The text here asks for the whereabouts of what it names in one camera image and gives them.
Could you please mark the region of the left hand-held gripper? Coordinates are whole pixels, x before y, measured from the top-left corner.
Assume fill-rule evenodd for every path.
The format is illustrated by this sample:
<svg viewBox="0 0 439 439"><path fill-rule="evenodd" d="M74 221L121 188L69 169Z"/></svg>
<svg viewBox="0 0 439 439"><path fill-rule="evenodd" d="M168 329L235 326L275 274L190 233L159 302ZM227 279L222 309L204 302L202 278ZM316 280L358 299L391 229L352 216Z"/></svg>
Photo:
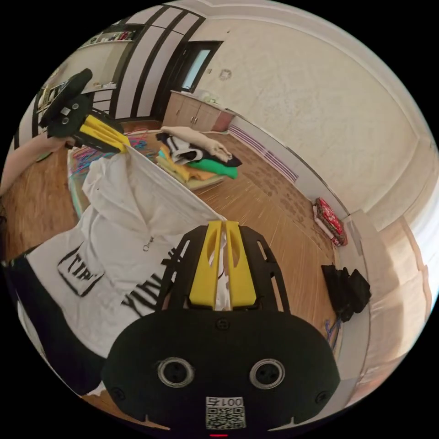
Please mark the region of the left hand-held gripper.
<svg viewBox="0 0 439 439"><path fill-rule="evenodd" d="M122 125L106 112L93 107L85 95L69 100L58 96L43 112L38 125L48 137L74 138L76 148L125 153L130 146Z"/></svg>

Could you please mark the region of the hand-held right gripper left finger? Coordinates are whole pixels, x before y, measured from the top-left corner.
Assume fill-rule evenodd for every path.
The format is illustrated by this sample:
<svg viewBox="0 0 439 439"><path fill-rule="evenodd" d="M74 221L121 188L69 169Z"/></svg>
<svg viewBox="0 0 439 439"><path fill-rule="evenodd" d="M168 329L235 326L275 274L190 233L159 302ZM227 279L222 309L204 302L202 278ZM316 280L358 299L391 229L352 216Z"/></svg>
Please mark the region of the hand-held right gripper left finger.
<svg viewBox="0 0 439 439"><path fill-rule="evenodd" d="M191 305L215 305L222 249L222 221L209 222L189 294Z"/></svg>

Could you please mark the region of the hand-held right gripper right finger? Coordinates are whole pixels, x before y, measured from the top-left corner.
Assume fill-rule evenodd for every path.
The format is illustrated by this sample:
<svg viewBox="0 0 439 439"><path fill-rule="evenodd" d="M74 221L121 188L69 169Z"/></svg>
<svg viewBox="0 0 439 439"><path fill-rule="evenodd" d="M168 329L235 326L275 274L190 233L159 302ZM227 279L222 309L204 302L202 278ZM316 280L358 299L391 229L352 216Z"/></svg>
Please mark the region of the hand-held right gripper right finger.
<svg viewBox="0 0 439 439"><path fill-rule="evenodd" d="M226 221L225 233L230 305L253 307L257 296L238 222Z"/></svg>

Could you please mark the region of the person's left hand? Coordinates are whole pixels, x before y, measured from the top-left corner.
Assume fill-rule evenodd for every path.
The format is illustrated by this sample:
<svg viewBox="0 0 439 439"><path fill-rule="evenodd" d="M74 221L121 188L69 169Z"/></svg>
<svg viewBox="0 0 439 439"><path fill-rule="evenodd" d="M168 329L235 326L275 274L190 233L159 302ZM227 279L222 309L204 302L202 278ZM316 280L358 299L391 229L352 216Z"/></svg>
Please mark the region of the person's left hand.
<svg viewBox="0 0 439 439"><path fill-rule="evenodd" d="M75 145L75 139L72 137L57 138L47 137L46 149L49 152L55 152L62 148L71 149Z"/></svg>

